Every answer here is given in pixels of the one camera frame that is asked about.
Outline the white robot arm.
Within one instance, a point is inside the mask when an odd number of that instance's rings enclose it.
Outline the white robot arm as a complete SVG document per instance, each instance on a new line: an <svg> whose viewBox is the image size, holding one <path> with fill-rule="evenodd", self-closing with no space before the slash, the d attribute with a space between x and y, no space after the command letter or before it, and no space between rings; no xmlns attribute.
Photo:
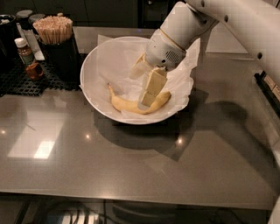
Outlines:
<svg viewBox="0 0 280 224"><path fill-rule="evenodd" d="M167 82L167 73L186 56L192 42L222 23L272 80L280 83L280 10L263 0L186 0L174 5L132 67L144 75L138 105L148 108Z"/></svg>

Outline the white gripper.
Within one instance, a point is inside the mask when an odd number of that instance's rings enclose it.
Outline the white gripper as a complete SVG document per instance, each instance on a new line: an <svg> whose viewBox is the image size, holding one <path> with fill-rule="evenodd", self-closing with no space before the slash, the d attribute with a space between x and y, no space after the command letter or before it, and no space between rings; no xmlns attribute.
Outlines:
<svg viewBox="0 0 280 224"><path fill-rule="evenodd" d="M174 70L185 58L186 51L178 47L160 29L155 30L145 49L129 72L133 80L148 72L143 79L139 103L149 107L167 82L167 71Z"/></svg>

